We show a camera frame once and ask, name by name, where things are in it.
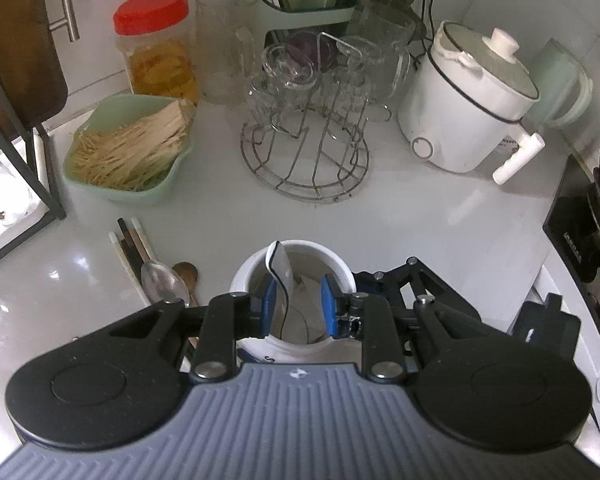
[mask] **green bowl with enoki mushrooms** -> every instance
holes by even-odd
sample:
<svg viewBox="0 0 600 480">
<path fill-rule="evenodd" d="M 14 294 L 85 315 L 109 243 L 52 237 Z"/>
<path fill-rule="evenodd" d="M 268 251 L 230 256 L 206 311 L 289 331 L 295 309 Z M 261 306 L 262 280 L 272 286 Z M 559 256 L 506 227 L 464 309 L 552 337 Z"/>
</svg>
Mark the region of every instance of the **green bowl with enoki mushrooms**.
<svg viewBox="0 0 600 480">
<path fill-rule="evenodd" d="M 161 202 L 192 150 L 194 111 L 188 101 L 171 97 L 102 100 L 74 133 L 62 167 L 65 181 L 113 202 Z"/>
</svg>

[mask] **plastic jar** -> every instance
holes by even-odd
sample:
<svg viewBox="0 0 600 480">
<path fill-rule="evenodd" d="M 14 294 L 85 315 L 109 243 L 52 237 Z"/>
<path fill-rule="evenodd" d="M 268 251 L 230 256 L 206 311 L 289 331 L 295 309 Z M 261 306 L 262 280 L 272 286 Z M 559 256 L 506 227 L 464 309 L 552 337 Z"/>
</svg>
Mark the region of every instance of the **plastic jar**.
<svg viewBox="0 0 600 480">
<path fill-rule="evenodd" d="M 198 104 L 188 0 L 127 0 L 113 15 L 116 44 L 135 94 L 185 98 Z"/>
</svg>

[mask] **metal handle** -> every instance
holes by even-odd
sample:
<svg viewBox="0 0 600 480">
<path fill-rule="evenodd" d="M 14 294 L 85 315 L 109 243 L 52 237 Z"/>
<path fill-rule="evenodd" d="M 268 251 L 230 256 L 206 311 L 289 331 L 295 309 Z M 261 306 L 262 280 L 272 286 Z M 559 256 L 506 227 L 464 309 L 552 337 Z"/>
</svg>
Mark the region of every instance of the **metal handle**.
<svg viewBox="0 0 600 480">
<path fill-rule="evenodd" d="M 64 16 L 59 20 L 49 23 L 49 30 L 53 32 L 58 28 L 66 27 L 67 34 L 69 35 L 69 41 L 72 43 L 80 39 L 80 33 L 78 32 L 78 24 L 75 21 L 74 3 L 72 0 L 61 0 L 62 10 Z"/>
</svg>

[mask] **white lid knob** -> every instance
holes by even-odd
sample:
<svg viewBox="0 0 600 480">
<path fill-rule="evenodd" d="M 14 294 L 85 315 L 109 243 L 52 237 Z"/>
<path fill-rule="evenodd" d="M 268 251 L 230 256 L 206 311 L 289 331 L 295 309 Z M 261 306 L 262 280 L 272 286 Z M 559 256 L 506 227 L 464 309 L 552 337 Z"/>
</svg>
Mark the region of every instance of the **white lid knob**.
<svg viewBox="0 0 600 480">
<path fill-rule="evenodd" d="M 518 42 L 514 40 L 501 28 L 494 28 L 490 38 L 482 37 L 482 40 L 491 50 L 493 50 L 502 59 L 514 64 L 516 57 L 514 54 L 520 48 Z"/>
</svg>

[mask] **wire cup rack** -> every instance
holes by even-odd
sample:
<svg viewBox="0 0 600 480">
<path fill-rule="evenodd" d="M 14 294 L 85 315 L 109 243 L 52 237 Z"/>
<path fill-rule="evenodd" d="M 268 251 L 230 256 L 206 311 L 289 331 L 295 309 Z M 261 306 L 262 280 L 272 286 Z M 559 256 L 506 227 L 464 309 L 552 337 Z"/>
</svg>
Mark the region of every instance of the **wire cup rack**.
<svg viewBox="0 0 600 480">
<path fill-rule="evenodd" d="M 242 126 L 240 150 L 247 167 L 278 192 L 314 203 L 350 196 L 369 170 L 364 138 L 369 82 L 357 70 L 363 53 L 330 34 L 317 37 L 315 84 L 296 106 L 273 92 L 270 107 L 251 105 Z M 322 71 L 321 41 L 332 41 L 347 66 Z"/>
</svg>

